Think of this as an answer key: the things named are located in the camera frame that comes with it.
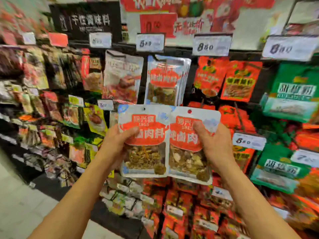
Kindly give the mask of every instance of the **black sign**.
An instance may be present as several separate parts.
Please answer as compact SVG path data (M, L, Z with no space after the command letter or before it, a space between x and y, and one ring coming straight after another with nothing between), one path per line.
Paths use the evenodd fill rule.
M53 4L50 10L56 32L69 40L88 41L90 32L111 32L113 42L122 41L118 1Z

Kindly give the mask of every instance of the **hand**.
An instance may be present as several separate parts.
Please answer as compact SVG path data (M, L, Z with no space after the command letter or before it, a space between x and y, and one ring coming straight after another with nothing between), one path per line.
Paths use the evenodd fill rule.
M204 148L205 155L217 171L226 166L236 164L233 156L233 143L229 129L222 123L218 125L213 136L205 129L201 122L194 122L194 130Z
M124 158L123 146L125 141L139 133L139 127L133 127L124 132L120 132L118 125L111 127L104 137L100 150L96 154L95 158L103 161L103 165L106 165L110 170L117 168Z

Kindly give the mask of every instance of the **white floor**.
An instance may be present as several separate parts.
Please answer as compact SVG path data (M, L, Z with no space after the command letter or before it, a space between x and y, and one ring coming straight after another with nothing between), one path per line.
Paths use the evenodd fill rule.
M25 185L0 151L0 239L26 239L57 201ZM89 221L83 239L121 239Z

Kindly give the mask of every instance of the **floor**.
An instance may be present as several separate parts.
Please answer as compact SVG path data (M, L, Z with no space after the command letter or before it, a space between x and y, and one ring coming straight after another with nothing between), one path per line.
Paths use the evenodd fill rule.
M57 201L25 185L0 151L0 239L26 239ZM89 221L82 239L121 239Z

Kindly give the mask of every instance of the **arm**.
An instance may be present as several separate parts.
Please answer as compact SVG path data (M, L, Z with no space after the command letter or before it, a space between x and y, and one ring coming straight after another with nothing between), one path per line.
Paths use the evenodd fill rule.
M28 239L82 238L104 181L123 159L124 142L138 131L134 127L119 133L117 125L110 128L94 160Z
M210 136L200 122L194 124L194 129L202 141L207 159L226 182L251 238L301 239L240 170L233 157L229 130L219 124L215 135Z

